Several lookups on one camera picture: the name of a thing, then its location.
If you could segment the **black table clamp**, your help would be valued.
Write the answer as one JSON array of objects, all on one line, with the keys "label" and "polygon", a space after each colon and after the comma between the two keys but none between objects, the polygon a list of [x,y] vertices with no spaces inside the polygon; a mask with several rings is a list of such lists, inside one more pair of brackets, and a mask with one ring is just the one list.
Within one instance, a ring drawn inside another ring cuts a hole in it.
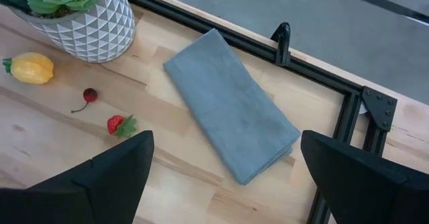
[{"label": "black table clamp", "polygon": [[288,22],[282,22],[271,36],[271,40],[278,43],[275,52],[275,64],[277,66],[288,66],[290,63],[290,36],[291,29]]}]

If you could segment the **black aluminium table frame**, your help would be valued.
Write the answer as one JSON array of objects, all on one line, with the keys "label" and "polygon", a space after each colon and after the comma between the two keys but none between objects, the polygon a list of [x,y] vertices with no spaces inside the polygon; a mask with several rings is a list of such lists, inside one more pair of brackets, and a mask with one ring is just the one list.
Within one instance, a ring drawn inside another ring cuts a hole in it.
[{"label": "black aluminium table frame", "polygon": [[[233,47],[242,63],[265,89],[279,90],[274,100],[285,107],[294,123],[300,117],[327,117],[325,129],[342,144],[351,144],[356,132],[359,108],[366,107],[368,128],[364,133],[363,150],[382,156],[388,132],[391,130],[397,99],[368,86],[360,85],[323,67],[315,58],[290,50],[288,66],[275,64],[278,43],[246,32],[243,28],[175,0],[130,0],[132,4],[151,11],[158,18],[173,21],[202,34],[216,29]],[[292,190],[281,184],[278,195],[267,201],[251,200],[247,187],[224,186],[217,190],[208,206],[211,213],[220,214],[230,223],[267,220],[286,223],[333,224],[335,219],[321,192],[311,181],[298,154],[284,164],[292,180],[302,179]]]}]

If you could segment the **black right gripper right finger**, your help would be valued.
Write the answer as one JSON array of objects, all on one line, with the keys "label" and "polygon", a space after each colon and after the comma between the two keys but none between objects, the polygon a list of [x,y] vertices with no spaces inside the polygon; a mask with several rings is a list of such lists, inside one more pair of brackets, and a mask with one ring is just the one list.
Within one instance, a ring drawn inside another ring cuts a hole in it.
[{"label": "black right gripper right finger", "polygon": [[301,151],[337,224],[429,224],[429,174],[311,130]]}]

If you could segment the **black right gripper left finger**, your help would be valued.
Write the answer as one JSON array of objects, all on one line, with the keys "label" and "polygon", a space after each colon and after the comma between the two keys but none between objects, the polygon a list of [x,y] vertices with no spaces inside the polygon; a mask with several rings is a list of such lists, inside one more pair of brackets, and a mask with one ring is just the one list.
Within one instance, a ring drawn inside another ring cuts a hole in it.
[{"label": "black right gripper left finger", "polygon": [[29,188],[0,188],[0,224],[132,224],[153,156],[143,131]]}]

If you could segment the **grey folded cloth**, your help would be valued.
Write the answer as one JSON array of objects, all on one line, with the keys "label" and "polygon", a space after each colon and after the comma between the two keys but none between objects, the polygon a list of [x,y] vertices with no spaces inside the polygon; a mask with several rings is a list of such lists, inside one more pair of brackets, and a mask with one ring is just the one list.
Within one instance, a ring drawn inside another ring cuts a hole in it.
[{"label": "grey folded cloth", "polygon": [[239,184],[292,152],[300,131],[216,29],[164,63],[164,70]]}]

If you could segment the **succulent in white patterned pot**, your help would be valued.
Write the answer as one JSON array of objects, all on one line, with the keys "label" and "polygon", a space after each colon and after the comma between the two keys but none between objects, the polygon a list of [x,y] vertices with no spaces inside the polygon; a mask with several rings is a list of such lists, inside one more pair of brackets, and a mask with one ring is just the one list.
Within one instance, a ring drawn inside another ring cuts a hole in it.
[{"label": "succulent in white patterned pot", "polygon": [[0,0],[0,5],[87,62],[120,57],[135,36],[128,0]]}]

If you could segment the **red toy strawberry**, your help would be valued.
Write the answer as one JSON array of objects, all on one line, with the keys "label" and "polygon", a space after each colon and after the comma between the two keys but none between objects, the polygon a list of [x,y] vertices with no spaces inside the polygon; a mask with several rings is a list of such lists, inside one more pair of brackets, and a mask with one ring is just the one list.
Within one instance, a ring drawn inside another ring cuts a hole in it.
[{"label": "red toy strawberry", "polygon": [[129,138],[137,131],[136,123],[137,120],[132,115],[128,117],[114,115],[107,121],[107,130],[120,139]]}]

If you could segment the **red toy cherry with stem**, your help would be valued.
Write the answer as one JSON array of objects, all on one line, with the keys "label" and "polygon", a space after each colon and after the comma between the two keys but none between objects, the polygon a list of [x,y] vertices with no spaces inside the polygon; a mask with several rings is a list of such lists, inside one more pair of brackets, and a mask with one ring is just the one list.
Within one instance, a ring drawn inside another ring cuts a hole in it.
[{"label": "red toy cherry with stem", "polygon": [[93,88],[85,89],[82,95],[83,95],[83,99],[86,101],[85,105],[80,109],[71,110],[71,113],[77,113],[77,112],[84,110],[88,106],[89,103],[96,101],[98,98],[98,93]]}]

